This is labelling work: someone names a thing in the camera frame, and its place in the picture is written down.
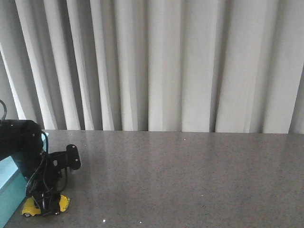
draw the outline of light blue box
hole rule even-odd
[[[41,137],[46,150],[45,137]],[[26,184],[11,157],[0,161],[0,228],[5,226],[25,198]]]

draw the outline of curtain fold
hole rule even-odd
[[[0,99],[45,129],[304,133],[301,9],[0,1]]]

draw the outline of speckled surface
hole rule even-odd
[[[6,228],[303,227],[303,135],[48,132],[81,155],[70,207]]]

